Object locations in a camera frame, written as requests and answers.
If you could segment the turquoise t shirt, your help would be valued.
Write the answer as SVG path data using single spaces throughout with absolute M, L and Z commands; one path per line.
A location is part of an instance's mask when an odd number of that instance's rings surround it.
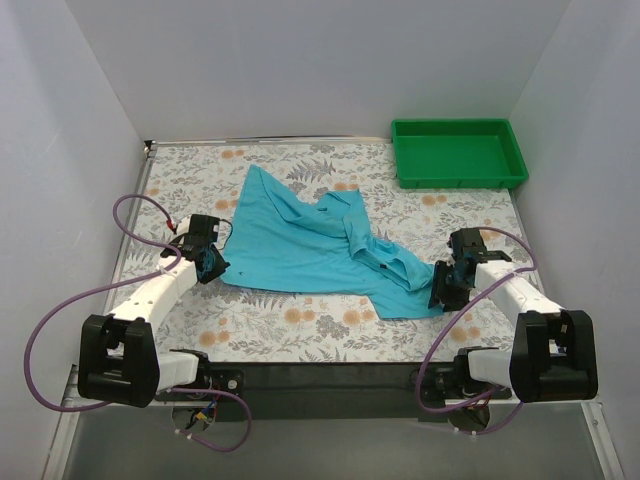
M 442 314 L 429 305 L 434 267 L 374 235 L 361 193 L 305 203 L 258 166 L 246 177 L 223 256 L 224 283 L 296 294 L 366 296 L 381 319 Z

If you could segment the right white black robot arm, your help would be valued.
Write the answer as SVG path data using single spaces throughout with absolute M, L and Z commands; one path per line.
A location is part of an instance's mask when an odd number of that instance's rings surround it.
M 435 265 L 429 304 L 465 314 L 491 301 L 514 327 L 507 350 L 465 347 L 453 361 L 426 370 L 423 385 L 453 387 L 475 397 L 487 387 L 510 390 L 524 403 L 591 400 L 598 392 L 593 322 L 582 310 L 549 300 L 501 250 L 486 247 L 478 228 L 453 232 L 451 257 Z

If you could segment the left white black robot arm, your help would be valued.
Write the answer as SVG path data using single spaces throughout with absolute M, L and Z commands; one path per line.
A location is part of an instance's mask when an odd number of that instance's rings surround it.
M 184 218 L 159 254 L 154 278 L 142 281 L 108 314 L 85 320 L 77 383 L 81 397 L 145 407 L 174 387 L 193 400 L 211 392 L 207 355 L 190 349 L 158 353 L 155 335 L 187 291 L 229 267 L 216 246 L 223 222 L 200 214 Z

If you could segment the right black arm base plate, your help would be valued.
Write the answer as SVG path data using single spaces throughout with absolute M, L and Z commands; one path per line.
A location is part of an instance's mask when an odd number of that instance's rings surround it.
M 466 400 L 494 389 L 494 386 L 476 380 L 465 380 L 452 363 L 430 364 L 421 381 L 424 401 Z

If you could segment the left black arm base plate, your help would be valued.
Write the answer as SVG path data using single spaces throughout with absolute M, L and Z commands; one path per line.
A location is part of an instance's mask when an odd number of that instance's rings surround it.
M 244 388 L 245 375 L 238 369 L 214 369 L 208 372 L 200 372 L 196 380 L 187 385 L 179 385 L 179 388 L 190 390 L 190 393 L 176 393 L 173 390 L 159 392 L 155 399 L 157 401 L 209 401 L 214 400 L 218 395 L 210 393 L 197 393 L 199 389 L 219 390 L 241 396 Z

